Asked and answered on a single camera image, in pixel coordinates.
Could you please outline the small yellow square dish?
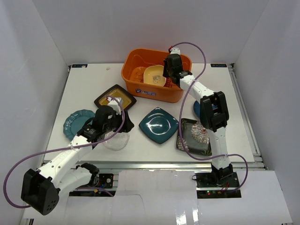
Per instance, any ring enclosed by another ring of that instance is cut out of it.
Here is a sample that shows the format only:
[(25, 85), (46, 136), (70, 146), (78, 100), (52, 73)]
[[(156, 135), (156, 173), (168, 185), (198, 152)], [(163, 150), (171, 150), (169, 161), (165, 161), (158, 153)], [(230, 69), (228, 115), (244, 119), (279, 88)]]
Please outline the small yellow square dish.
[(163, 72), (164, 67), (162, 65), (147, 67), (143, 73), (143, 83), (163, 87), (166, 83)]

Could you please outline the clear glass plate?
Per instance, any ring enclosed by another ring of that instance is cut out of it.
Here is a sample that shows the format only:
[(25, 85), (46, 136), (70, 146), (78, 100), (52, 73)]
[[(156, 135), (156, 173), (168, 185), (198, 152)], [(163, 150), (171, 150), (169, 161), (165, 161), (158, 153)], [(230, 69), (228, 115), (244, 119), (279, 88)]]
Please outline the clear glass plate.
[(119, 151), (125, 148), (127, 145), (130, 135), (129, 133), (117, 133), (114, 137), (111, 137), (114, 132), (109, 132), (105, 135), (107, 141), (103, 142), (103, 145), (113, 151)]

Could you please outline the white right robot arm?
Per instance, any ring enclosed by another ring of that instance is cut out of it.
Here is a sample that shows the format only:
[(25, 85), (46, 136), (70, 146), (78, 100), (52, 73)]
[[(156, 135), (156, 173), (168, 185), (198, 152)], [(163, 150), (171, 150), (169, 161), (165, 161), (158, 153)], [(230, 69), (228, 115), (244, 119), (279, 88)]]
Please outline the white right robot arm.
[(183, 69), (181, 56), (169, 54), (164, 60), (164, 77), (185, 90), (200, 104), (200, 123), (206, 129), (212, 152), (212, 183), (217, 187), (224, 186), (233, 174), (233, 166), (228, 157), (226, 144), (226, 126), (229, 112), (225, 94), (215, 92), (197, 81), (192, 73)]

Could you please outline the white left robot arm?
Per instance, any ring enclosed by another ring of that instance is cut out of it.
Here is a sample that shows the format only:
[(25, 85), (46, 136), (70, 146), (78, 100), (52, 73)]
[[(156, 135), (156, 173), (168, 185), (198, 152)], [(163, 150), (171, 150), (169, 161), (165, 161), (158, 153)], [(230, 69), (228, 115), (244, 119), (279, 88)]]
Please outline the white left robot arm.
[(76, 169), (72, 167), (109, 132), (128, 133), (133, 127), (127, 111), (121, 112), (118, 106), (101, 106), (94, 117), (85, 121), (68, 150), (63, 150), (37, 170), (29, 169), (24, 174), (21, 199), (45, 216), (54, 210), (60, 197), (83, 185), (96, 186), (99, 182), (96, 166), (84, 163)]

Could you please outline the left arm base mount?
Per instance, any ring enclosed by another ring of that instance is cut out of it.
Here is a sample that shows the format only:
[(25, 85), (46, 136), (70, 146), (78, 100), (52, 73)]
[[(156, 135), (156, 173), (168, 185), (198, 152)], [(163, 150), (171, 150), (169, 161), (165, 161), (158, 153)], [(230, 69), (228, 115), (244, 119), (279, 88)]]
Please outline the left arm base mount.
[(75, 169), (85, 169), (91, 174), (89, 183), (81, 185), (74, 190), (76, 192), (75, 196), (87, 194), (87, 196), (114, 197), (115, 191), (112, 191), (114, 175), (112, 173), (100, 173), (100, 170), (95, 165), (89, 163), (77, 165)]

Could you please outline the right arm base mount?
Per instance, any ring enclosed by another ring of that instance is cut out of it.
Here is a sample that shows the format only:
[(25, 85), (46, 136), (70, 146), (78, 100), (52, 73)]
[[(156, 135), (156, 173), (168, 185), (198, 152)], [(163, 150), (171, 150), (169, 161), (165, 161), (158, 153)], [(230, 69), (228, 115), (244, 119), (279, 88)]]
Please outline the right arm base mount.
[(211, 172), (199, 172), (192, 176), (196, 182), (198, 199), (241, 198), (240, 181), (232, 164), (226, 168), (211, 167)]

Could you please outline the dark teal square plate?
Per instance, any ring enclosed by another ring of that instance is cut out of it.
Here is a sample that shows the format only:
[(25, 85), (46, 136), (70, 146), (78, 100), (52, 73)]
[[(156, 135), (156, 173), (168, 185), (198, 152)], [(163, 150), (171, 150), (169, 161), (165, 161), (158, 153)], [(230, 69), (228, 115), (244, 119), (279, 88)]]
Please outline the dark teal square plate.
[(178, 127), (178, 120), (160, 107), (150, 111), (139, 123), (140, 130), (157, 144), (168, 141)]

